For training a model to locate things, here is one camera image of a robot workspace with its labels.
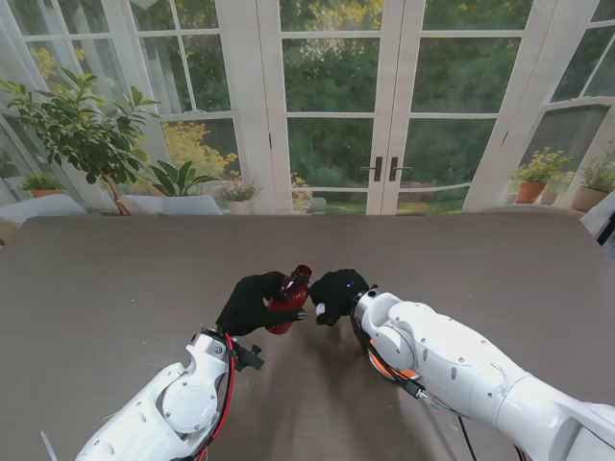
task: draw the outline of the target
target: french door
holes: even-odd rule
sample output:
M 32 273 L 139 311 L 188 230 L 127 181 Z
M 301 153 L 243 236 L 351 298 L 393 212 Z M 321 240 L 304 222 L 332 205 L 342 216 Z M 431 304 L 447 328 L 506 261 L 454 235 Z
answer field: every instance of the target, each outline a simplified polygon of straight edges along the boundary
M 462 210 L 556 3 L 258 0 L 278 210 Z

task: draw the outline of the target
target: gray table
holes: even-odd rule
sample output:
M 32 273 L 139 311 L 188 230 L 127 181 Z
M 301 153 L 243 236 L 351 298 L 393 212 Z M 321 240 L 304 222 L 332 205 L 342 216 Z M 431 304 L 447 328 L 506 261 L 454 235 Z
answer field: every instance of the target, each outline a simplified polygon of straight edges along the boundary
M 0 447 L 71 460 L 105 417 L 213 325 L 243 276 L 357 268 L 498 344 L 572 396 L 615 403 L 615 264 L 572 218 L 40 218 L 0 255 Z M 468 459 L 450 417 L 381 379 L 349 325 L 256 332 L 214 460 Z M 471 425 L 482 459 L 514 459 Z

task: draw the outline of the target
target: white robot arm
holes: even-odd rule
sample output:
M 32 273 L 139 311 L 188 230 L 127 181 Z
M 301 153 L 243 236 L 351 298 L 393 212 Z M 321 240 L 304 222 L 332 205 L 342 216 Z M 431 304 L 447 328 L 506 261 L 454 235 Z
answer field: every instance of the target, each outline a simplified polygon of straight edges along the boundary
M 201 459 L 230 403 L 234 370 L 259 369 L 256 346 L 243 349 L 230 336 L 204 330 L 186 346 L 190 365 L 160 371 L 86 443 L 77 461 L 179 461 Z M 218 390 L 229 374 L 218 410 Z
M 615 461 L 615 407 L 557 391 L 450 317 L 371 289 L 351 321 L 388 367 L 419 374 L 410 394 L 493 425 L 532 460 Z

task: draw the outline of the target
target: flower pot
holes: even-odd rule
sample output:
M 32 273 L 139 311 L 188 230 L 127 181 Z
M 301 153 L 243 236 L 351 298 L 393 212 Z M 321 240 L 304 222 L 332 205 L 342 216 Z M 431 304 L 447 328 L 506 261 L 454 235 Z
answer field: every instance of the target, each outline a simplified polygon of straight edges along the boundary
M 599 204 L 608 194 L 599 190 L 580 187 L 573 199 L 573 208 L 578 211 L 589 211 Z
M 557 192 L 553 192 L 551 190 L 545 190 L 542 193 L 542 197 L 540 197 L 540 203 L 542 205 L 553 205 L 556 198 L 557 198 Z
M 231 214 L 252 214 L 252 207 L 250 201 L 229 202 L 229 211 Z
M 35 199 L 39 199 L 40 197 L 47 197 L 48 195 L 56 195 L 56 194 L 63 194 L 63 193 L 64 191 L 59 190 L 59 189 L 33 190 L 32 196 Z
M 547 185 L 546 182 L 522 182 L 517 194 L 517 204 L 533 204 Z

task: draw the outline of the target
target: red bottle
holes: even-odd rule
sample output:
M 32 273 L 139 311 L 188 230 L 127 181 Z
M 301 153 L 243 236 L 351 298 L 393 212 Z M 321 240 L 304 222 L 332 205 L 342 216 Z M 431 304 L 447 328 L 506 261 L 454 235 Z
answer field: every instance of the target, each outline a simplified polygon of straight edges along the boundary
M 301 309 L 308 299 L 308 284 L 311 277 L 311 269 L 300 264 L 297 269 L 284 277 L 280 291 L 276 293 L 268 307 L 273 310 Z M 270 327 L 267 330 L 273 334 L 285 334 L 290 330 L 292 322 Z

